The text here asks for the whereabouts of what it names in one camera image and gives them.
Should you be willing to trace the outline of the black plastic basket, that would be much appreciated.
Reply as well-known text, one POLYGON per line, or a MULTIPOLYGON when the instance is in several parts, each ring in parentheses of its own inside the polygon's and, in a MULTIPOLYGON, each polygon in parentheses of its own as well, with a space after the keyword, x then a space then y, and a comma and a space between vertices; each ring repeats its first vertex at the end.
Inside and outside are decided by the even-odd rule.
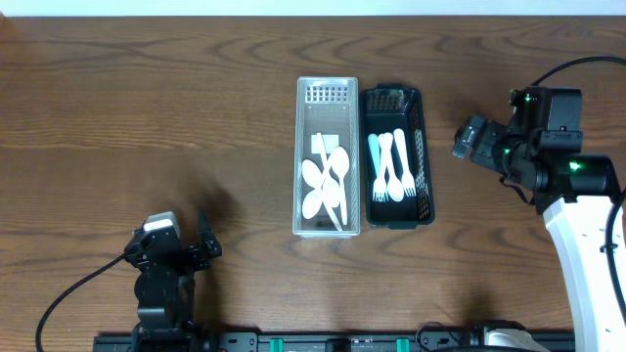
MULTIPOLYGON (((400 83, 380 83, 360 93, 359 113, 368 222, 375 227, 393 230, 414 229, 431 223, 435 218, 435 209, 421 92, 400 83), (404 192, 404 198, 399 202, 393 201, 390 196, 386 202, 376 202, 373 185, 377 177, 372 165, 368 136, 389 132, 393 137, 393 131, 397 128, 405 133, 409 166, 415 178, 417 195, 407 197, 404 192)), ((396 176, 401 181, 402 165, 394 138, 391 153, 396 176)))

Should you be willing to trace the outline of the white spoon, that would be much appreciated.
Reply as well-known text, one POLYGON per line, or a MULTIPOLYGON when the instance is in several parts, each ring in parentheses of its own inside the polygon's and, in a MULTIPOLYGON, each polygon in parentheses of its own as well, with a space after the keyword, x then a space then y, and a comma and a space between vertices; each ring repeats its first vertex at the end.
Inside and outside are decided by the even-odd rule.
MULTIPOLYGON (((323 176, 322 176, 322 171, 319 169, 319 167, 312 160, 305 159, 301 163, 301 168, 302 168, 302 177, 303 177, 305 183, 308 186, 310 186, 312 188, 312 190, 320 189, 322 191, 323 176)), ((328 215, 330 216, 331 221, 333 222, 335 228, 338 231, 341 231, 342 230, 342 226, 341 226, 341 224, 338 221, 338 218, 336 216, 335 207, 330 207, 325 202, 324 194, 323 194, 323 204, 322 204, 322 207, 324 207, 326 209, 326 211, 327 211, 328 215)))
POLYGON ((386 173, 388 174, 387 192, 393 201, 399 202, 404 198, 404 189, 403 189, 401 181, 398 179, 395 173, 393 160, 392 160, 392 153, 391 153, 392 143, 393 143, 393 137, 391 135, 390 142, 388 143, 388 148, 387 148, 387 157, 388 157, 387 170, 386 170, 386 173))
POLYGON ((320 189, 309 192, 302 201, 301 214, 306 220, 314 218, 323 204, 323 193, 320 189))

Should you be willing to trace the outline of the white spoon bowl up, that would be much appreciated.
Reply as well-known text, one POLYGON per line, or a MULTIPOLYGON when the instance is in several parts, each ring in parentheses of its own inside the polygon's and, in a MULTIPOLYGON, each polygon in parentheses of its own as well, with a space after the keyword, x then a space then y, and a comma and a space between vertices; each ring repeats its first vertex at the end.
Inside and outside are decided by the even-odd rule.
POLYGON ((349 156, 347 154, 347 151, 343 147, 335 148, 331 154, 331 161, 332 161, 332 169, 338 178, 339 187, 341 191, 341 196, 340 196, 341 222, 343 226, 346 226, 348 223, 348 215, 347 215, 347 202, 346 202, 344 177, 349 171, 349 166, 350 166, 350 161, 349 161, 349 156))

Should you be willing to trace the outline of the white spoon bowl down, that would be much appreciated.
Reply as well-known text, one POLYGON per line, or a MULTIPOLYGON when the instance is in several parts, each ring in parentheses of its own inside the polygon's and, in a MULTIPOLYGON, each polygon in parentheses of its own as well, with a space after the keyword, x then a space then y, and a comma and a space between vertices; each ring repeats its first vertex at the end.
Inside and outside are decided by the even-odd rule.
POLYGON ((327 153, 326 153, 326 148, 325 148, 325 144, 324 144, 324 138, 323 135, 318 132, 317 133, 317 142, 318 142, 318 146, 320 148, 319 154, 322 160, 322 164, 323 164, 323 171, 322 171, 322 176, 323 176, 323 184, 322 184, 322 191, 325 197, 325 202, 330 206, 330 207, 338 207, 340 204, 340 200, 338 197, 338 192, 340 191, 340 188, 338 186, 338 183, 336 182, 336 180, 331 176, 330 171, 331 171, 331 166, 328 162, 328 157, 327 157, 327 153))

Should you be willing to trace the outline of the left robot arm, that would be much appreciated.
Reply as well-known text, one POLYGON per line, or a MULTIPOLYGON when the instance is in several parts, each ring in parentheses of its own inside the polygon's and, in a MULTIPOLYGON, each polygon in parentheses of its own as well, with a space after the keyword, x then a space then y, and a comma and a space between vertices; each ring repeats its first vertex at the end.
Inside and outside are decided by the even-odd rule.
POLYGON ((133 231, 124 259, 140 270, 134 285, 139 323, 131 351, 217 351, 217 335, 195 321, 195 273, 222 254, 201 209, 200 241, 185 247, 173 212, 155 214, 133 231))

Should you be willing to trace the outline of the pale green fork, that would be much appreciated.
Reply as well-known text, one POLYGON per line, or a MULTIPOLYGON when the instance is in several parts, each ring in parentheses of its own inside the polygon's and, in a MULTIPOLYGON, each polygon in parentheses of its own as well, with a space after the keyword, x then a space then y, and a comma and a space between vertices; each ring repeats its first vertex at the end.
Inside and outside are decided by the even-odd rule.
POLYGON ((368 136, 368 146, 376 177, 380 175, 380 143, 379 136, 372 133, 368 136))

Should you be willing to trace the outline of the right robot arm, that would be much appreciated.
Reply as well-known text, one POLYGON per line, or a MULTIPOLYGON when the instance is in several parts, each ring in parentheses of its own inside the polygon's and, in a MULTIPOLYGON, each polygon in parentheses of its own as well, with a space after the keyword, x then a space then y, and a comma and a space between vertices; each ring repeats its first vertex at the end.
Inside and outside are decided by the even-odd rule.
POLYGON ((582 154, 582 93, 529 86, 511 92, 508 124, 478 114, 453 155, 500 174, 544 219, 559 256, 578 351, 625 348, 625 261, 620 188, 609 157, 582 154))

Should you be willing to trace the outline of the white fork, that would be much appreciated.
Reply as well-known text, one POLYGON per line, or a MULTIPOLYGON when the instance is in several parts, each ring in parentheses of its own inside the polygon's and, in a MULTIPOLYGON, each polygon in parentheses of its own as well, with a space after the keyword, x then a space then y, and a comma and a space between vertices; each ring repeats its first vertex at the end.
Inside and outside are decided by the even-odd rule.
POLYGON ((388 143, 390 142, 390 137, 391 137, 390 133, 384 133, 384 134, 379 135, 380 173, 377 176, 377 179, 373 185, 374 201, 376 202, 386 202, 388 200, 385 173, 387 170, 387 161, 388 161, 387 148, 388 148, 388 143))
POLYGON ((407 197, 415 197, 417 191, 415 188, 415 178, 411 173, 409 166, 408 151, 406 146, 406 137, 402 129, 397 128, 393 131, 393 138, 395 141, 396 149, 400 156, 402 165, 401 183, 407 197))

